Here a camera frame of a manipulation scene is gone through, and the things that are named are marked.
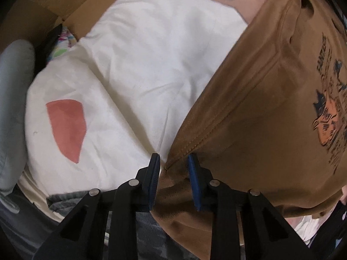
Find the brown cardboard sheet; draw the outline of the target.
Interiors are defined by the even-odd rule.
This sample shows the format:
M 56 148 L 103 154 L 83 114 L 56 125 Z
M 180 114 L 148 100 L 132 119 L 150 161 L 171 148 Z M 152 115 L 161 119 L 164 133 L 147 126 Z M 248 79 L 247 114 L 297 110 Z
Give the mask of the brown cardboard sheet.
M 64 24 L 84 37 L 116 0 L 16 0 L 1 19 L 1 49 L 17 39 L 39 45 L 48 32 Z

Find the grey camouflage jacket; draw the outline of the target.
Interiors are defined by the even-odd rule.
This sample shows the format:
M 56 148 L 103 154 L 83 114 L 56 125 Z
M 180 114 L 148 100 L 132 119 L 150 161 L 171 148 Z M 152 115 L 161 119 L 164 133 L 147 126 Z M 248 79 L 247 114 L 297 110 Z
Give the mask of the grey camouflage jacket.
M 66 215 L 57 223 L 15 187 L 1 197 L 1 259 L 196 259 L 136 208 L 137 193 L 126 197 L 117 216 L 118 194 L 54 195 L 49 203 Z

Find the cream bear print bedsheet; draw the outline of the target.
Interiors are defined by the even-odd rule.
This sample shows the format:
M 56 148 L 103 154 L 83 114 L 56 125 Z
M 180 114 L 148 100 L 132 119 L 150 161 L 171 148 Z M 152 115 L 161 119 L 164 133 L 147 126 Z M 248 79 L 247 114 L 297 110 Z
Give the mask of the cream bear print bedsheet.
M 119 0 L 89 34 L 53 57 L 29 88 L 28 164 L 18 185 L 61 221 L 48 197 L 76 204 L 111 190 L 157 152 L 166 161 L 191 108 L 249 28 L 210 0 Z

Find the grey neck pillow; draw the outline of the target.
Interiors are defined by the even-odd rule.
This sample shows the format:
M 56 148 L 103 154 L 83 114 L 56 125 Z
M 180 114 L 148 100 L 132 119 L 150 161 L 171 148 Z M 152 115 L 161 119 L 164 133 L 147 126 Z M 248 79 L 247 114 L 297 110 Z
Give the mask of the grey neck pillow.
M 14 214 L 19 213 L 19 206 L 9 194 L 28 159 L 25 108 L 34 67 L 34 47 L 26 40 L 12 42 L 1 53 L 1 204 Z

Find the brown graphic t-shirt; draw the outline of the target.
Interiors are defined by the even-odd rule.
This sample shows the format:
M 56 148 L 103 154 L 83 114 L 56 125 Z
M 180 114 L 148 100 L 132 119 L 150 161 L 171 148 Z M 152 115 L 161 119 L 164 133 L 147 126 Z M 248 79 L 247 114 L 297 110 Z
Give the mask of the brown graphic t-shirt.
M 346 26 L 333 0 L 266 0 L 199 96 L 159 178 L 154 219 L 200 259 L 212 217 L 187 158 L 286 218 L 321 218 L 346 185 Z

